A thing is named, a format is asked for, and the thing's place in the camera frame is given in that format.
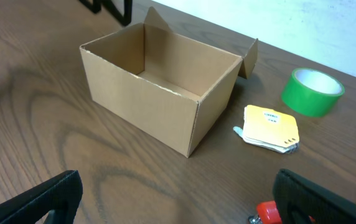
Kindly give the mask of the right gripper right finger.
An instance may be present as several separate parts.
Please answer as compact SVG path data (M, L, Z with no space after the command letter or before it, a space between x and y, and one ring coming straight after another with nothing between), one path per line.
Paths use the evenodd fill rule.
M356 223L356 203L288 169L277 173L273 197L283 223Z

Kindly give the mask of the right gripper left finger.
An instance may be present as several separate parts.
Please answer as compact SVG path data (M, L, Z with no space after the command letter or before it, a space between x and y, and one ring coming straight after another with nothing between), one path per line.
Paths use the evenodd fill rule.
M0 223L72 224L83 195L77 170L66 170L55 177L0 204Z

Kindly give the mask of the green tape roll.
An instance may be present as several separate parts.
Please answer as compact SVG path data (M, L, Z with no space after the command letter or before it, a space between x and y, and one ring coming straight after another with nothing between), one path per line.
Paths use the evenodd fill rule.
M281 99L299 114L323 117L344 93L343 84L336 78L311 68L296 68L282 91Z

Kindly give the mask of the brown cardboard box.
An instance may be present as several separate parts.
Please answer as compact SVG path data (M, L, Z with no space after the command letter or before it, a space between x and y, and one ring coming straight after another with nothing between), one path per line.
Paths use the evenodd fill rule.
M245 55L172 31L155 8L143 22L80 47L93 101L189 157L249 78L258 42Z

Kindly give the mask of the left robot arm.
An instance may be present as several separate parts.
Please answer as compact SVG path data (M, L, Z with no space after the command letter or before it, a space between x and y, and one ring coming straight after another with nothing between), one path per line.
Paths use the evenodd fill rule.
M130 25L132 21L133 0L124 0L124 11L120 13L112 0L78 0L93 14L98 14L105 8L123 27Z

